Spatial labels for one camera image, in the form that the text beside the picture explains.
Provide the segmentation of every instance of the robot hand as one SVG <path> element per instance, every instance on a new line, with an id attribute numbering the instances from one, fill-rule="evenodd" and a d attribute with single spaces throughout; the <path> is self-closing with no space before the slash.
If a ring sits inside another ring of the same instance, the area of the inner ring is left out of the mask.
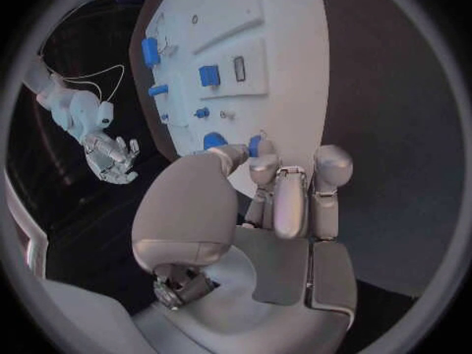
<path id="1" fill-rule="evenodd" d="M 133 181 L 138 173 L 127 173 L 139 154 L 138 142 L 130 140 L 130 149 L 121 137 L 111 139 L 102 131 L 88 134 L 83 140 L 85 157 L 90 169 L 107 183 L 126 184 Z"/>

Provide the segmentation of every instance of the dark background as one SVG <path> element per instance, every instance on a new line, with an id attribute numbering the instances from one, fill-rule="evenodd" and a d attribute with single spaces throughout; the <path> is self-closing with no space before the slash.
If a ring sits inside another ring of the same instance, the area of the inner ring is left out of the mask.
<path id="1" fill-rule="evenodd" d="M 37 4 L 40 4 L 42 0 L 2 0 L 2 12 L 4 21 L 2 22 L 2 44 L 6 44 L 6 40 L 11 38 L 13 35 L 18 35 L 21 31 L 28 29 L 28 21 L 25 23 L 25 14 Z M 468 69 L 470 66 L 470 43 L 472 43 L 472 31 L 470 25 L 472 24 L 472 7 L 471 0 L 423 0 L 428 2 L 430 9 L 435 14 L 439 14 L 441 17 L 441 23 L 448 28 L 448 35 L 452 39 L 455 45 L 455 51 L 460 53 L 460 58 L 463 60 L 463 65 Z M 40 8 L 36 8 L 33 13 L 38 14 L 41 12 Z M 141 167 L 142 172 L 146 172 L 146 165 L 153 168 L 152 159 L 156 155 L 152 149 L 151 144 L 146 144 L 144 139 L 145 155 L 141 163 L 138 164 Z M 90 184 L 81 184 L 81 187 L 93 188 L 94 181 L 89 179 Z M 139 195 L 146 189 L 146 185 L 137 185 L 135 187 L 136 195 Z M 109 199 L 109 203 L 113 204 L 112 197 Z M 39 220 L 43 222 L 48 220 L 48 216 L 37 216 Z M 62 223 L 68 224 L 73 221 L 73 216 L 65 216 Z M 9 291 L 9 287 L 5 280 L 2 280 L 1 289 L 2 291 L 2 305 L 3 316 L 4 316 L 4 347 L 7 347 L 5 352 L 53 352 L 52 346 L 47 344 L 42 335 L 37 329 L 29 322 L 28 318 L 21 310 L 21 306 L 14 298 L 14 295 Z M 468 343 L 468 331 L 466 330 L 468 318 L 468 297 L 472 290 L 472 280 L 469 277 L 467 282 L 463 286 L 463 290 L 459 293 L 458 297 L 454 301 L 452 307 L 447 312 L 446 316 L 441 320 L 436 329 L 431 335 L 414 351 L 414 352 L 430 352 L 434 348 L 439 348 L 441 343 L 450 344 L 454 343 L 455 347 L 464 348 L 470 347 Z"/>

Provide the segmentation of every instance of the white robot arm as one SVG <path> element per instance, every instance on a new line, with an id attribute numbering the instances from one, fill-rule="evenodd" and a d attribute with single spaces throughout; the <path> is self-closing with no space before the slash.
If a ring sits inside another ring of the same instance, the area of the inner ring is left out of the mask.
<path id="1" fill-rule="evenodd" d="M 48 71 L 41 57 L 32 62 L 24 84 L 51 111 L 53 121 L 83 146 L 87 163 L 99 179 L 126 184 L 138 176 L 134 171 L 128 173 L 139 154 L 138 142 L 130 140 L 128 149 L 121 137 L 113 140 L 103 132 L 113 121 L 110 102 L 99 101 L 86 90 L 67 88 L 59 75 Z"/>

